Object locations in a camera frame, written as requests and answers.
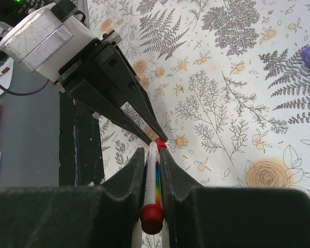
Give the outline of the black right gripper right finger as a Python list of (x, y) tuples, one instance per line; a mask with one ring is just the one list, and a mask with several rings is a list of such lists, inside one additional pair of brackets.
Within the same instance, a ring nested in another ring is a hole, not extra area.
[(209, 188), (160, 153), (163, 247), (310, 247), (310, 199), (298, 190)]

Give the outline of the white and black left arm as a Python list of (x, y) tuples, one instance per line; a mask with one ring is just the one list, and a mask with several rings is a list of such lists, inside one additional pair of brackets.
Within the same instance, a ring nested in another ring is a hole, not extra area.
[(12, 58), (25, 71), (37, 71), (60, 91), (145, 143), (151, 138), (122, 110), (131, 105), (164, 141), (140, 79), (119, 48), (115, 31), (97, 38), (81, 20), (72, 1), (0, 1), (0, 63)]

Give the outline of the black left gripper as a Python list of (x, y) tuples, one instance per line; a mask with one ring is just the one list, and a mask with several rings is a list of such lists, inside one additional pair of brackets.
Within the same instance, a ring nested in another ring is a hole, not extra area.
[[(120, 49), (115, 47), (121, 41), (122, 38), (115, 30), (103, 34), (101, 40), (94, 38), (59, 69), (59, 77), (54, 85), (58, 90), (65, 90), (68, 96), (93, 112), (150, 144), (151, 139), (143, 129), (121, 109), (125, 103), (129, 103), (158, 137), (166, 142), (168, 137), (156, 119), (147, 92)], [(91, 67), (93, 59), (101, 72), (101, 92), (108, 100), (85, 80), (68, 83), (78, 69), (91, 71), (88, 66)]]

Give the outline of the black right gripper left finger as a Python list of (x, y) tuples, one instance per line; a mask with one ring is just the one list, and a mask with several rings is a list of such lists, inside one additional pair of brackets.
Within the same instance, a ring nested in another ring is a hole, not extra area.
[(0, 247), (141, 247), (145, 152), (99, 186), (0, 188)]

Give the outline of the red capped whiteboard marker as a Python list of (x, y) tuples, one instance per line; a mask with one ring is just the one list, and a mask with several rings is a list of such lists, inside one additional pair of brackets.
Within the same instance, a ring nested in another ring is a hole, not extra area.
[(143, 205), (140, 210), (142, 230), (155, 235), (162, 230), (164, 210), (162, 207), (160, 155), (156, 142), (151, 142), (145, 161), (145, 186)]

